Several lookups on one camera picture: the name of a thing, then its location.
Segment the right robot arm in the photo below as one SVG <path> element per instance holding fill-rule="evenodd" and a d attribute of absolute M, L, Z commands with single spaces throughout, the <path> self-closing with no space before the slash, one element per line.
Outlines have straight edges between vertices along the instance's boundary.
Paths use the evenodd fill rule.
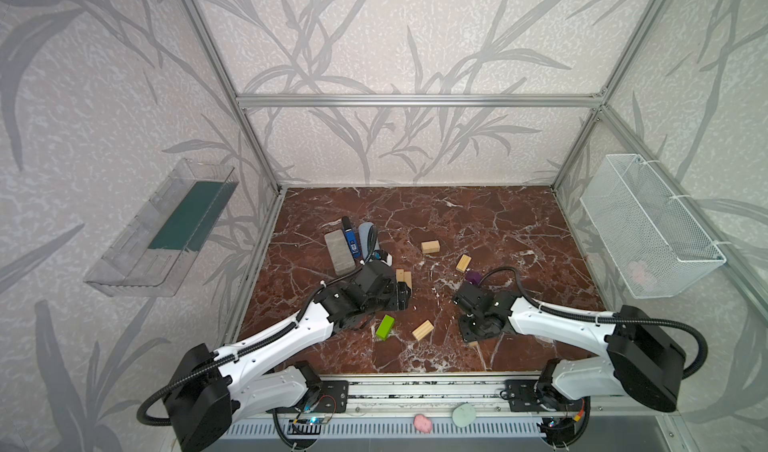
<path fill-rule="evenodd" d="M 625 396 L 658 412 L 677 409 L 686 354 L 662 325 L 637 308 L 585 312 L 469 282 L 453 302 L 462 312 L 459 332 L 466 342 L 516 334 L 589 352 L 586 359 L 552 359 L 543 368 L 534 395 L 546 409 L 563 410 L 594 396 Z"/>

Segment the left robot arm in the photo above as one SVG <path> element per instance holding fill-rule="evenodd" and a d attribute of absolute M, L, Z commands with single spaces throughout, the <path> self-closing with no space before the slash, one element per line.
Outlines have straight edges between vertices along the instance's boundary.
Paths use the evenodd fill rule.
<path fill-rule="evenodd" d="M 289 408 L 316 395 L 320 380 L 307 364 L 276 366 L 352 329 L 379 312 L 407 309 L 412 288 L 403 273 L 372 260 L 320 286 L 283 321 L 214 351 L 204 344 L 182 357 L 161 396 L 183 451 L 202 451 L 236 421 Z"/>

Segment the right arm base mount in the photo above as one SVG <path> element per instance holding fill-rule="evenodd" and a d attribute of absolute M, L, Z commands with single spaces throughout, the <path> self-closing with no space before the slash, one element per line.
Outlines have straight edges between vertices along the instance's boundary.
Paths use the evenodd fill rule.
<path fill-rule="evenodd" d="M 507 380 L 499 396 L 508 403 L 512 412 L 575 415 L 585 405 L 583 399 L 570 400 L 551 384 L 534 379 Z"/>

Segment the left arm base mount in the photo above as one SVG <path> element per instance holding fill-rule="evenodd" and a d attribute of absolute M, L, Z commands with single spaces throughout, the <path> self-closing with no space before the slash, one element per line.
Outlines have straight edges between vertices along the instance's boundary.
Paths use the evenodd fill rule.
<path fill-rule="evenodd" d="M 335 414 L 347 409 L 350 383 L 345 380 L 322 381 L 311 387 L 294 406 L 303 414 Z"/>

